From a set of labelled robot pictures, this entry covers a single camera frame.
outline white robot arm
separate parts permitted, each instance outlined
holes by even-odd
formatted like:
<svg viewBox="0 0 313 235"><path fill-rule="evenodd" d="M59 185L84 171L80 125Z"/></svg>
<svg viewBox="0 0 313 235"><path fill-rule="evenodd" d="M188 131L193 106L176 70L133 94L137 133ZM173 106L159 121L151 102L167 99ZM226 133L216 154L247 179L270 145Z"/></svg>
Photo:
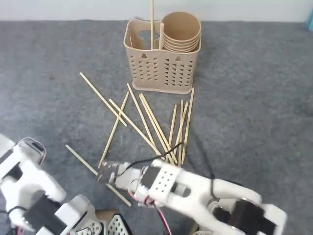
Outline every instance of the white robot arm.
<svg viewBox="0 0 313 235"><path fill-rule="evenodd" d="M66 192L39 164L45 148L31 138L17 144L0 134L0 188L11 223L37 235L106 234L95 208L83 195L62 204ZM35 192L45 192L33 202Z"/></svg>
<svg viewBox="0 0 313 235"><path fill-rule="evenodd" d="M140 202L149 197L159 206L194 219L202 231L214 235L283 232L286 213L274 205L262 204L261 196L248 188L220 179L213 181L161 160L141 170L128 169L129 165L103 162L101 179L109 178L118 188L134 192Z"/></svg>

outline wooden chopstick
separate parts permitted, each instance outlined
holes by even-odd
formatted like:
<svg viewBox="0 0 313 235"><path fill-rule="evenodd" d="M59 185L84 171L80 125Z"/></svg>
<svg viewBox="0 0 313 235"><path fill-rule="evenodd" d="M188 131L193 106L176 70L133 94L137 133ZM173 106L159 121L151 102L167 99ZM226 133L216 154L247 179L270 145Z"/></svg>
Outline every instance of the wooden chopstick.
<svg viewBox="0 0 313 235"><path fill-rule="evenodd" d="M80 162L82 164L84 164L93 174L95 174L96 176L98 176L98 172L93 169L91 167L91 165L89 165L81 156L79 156L78 153L76 153L70 146L65 145L65 147L78 159L80 160ZM106 184L107 187L109 187L109 189L111 189L121 200L123 200L123 202L126 203L127 206L131 207L132 204L122 195L120 194L115 188L113 188L112 185L110 184Z"/></svg>

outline white plastic bracket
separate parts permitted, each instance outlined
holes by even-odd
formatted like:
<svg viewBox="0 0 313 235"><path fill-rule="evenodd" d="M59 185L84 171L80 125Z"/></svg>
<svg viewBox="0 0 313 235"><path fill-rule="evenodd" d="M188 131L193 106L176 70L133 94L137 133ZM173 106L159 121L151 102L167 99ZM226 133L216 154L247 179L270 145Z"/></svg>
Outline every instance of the white plastic bracket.
<svg viewBox="0 0 313 235"><path fill-rule="evenodd" d="M120 215L113 216L108 225L108 235L129 235Z"/></svg>
<svg viewBox="0 0 313 235"><path fill-rule="evenodd" d="M149 196L156 201L166 202L179 172L180 168L164 164L149 189Z"/></svg>

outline beige plastic basket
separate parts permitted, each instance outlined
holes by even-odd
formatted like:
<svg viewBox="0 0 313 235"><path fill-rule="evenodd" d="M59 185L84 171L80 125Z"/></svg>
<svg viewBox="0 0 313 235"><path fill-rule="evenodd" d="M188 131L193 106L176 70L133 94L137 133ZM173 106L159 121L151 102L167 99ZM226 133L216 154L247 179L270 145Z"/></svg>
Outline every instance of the beige plastic basket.
<svg viewBox="0 0 313 235"><path fill-rule="evenodd" d="M155 22L155 31L160 32L160 22ZM124 45L133 76L133 87L141 91L157 91L175 94L188 94L192 89L199 45L189 53L176 53L168 50L146 50L140 31L150 30L150 22L129 21L124 37ZM154 48L158 48L159 39Z"/></svg>

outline white wall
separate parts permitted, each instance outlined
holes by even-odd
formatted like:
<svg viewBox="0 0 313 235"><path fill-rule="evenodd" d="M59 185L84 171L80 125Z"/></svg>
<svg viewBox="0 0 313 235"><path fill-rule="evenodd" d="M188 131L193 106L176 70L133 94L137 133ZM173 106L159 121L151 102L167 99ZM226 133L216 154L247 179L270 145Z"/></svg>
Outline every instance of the white wall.
<svg viewBox="0 0 313 235"><path fill-rule="evenodd" d="M0 20L148 19L150 0L0 0ZM189 11L203 21L304 22L313 0L154 0L155 19Z"/></svg>

